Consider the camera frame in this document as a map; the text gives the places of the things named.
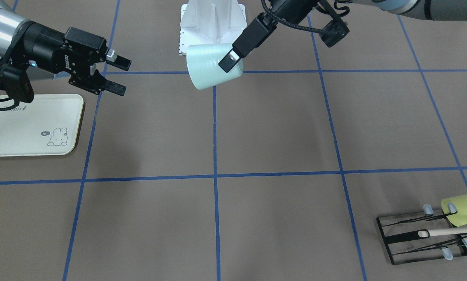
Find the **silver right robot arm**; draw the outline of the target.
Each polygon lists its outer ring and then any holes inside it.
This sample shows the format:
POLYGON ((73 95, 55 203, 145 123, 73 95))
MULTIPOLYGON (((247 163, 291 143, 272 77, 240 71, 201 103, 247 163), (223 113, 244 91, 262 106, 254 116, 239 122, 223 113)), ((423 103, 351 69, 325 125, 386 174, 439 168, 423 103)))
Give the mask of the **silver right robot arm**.
POLYGON ((107 46, 96 34, 69 27, 64 33, 0 7, 0 90, 20 103, 31 103, 35 93, 27 73, 30 66, 52 74, 70 74, 69 83, 100 94, 123 96, 126 87, 107 80, 96 64, 105 62, 128 71, 131 60, 107 46))

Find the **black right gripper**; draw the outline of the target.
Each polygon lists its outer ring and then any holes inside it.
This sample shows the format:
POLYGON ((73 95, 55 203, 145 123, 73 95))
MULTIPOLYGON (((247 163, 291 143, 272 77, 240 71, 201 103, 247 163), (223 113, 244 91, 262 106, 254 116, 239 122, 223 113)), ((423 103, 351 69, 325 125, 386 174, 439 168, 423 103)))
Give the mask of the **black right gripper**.
POLYGON ((75 27, 62 33, 34 21, 26 22, 21 31, 23 34, 12 51, 12 62, 33 61, 39 69, 50 73, 69 73, 71 85, 93 94, 108 91, 125 95, 126 86, 107 80, 94 68, 97 63, 106 61, 123 71, 130 69, 132 61, 108 49, 105 38, 75 27))

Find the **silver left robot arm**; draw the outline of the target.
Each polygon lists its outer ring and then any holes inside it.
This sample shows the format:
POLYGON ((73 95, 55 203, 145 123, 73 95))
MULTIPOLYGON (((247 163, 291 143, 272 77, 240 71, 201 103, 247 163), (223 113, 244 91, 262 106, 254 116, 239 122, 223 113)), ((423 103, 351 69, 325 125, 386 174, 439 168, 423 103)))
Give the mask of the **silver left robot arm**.
MULTIPOLYGON (((467 22, 467 0, 358 0, 357 3, 419 20, 467 22)), ((218 65, 226 73, 231 71, 258 48, 278 24, 319 34, 323 43, 332 47, 349 33, 343 20, 350 13, 349 4, 349 0, 262 0, 263 12, 235 39, 218 65), (322 29, 302 26, 303 19, 313 10, 330 16, 331 21, 322 29)))

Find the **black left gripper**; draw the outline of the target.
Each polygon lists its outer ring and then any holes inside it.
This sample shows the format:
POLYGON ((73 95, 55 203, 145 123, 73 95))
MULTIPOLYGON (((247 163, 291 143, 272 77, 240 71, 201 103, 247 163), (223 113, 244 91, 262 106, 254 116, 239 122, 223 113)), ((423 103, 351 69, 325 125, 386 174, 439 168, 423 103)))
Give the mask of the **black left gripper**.
POLYGON ((259 14, 247 25, 218 66, 226 73, 231 71, 241 59, 258 48, 276 30, 278 23, 289 27, 303 27, 300 23, 318 2, 318 0, 262 0, 264 13, 259 14))

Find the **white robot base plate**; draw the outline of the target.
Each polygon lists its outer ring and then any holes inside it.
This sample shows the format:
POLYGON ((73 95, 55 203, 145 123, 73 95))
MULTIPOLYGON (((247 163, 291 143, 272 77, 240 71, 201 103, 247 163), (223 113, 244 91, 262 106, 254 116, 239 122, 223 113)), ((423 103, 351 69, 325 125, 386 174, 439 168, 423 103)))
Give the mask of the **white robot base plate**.
POLYGON ((236 0, 189 0, 180 12, 181 56, 189 46, 233 43, 247 27, 246 8, 236 0))

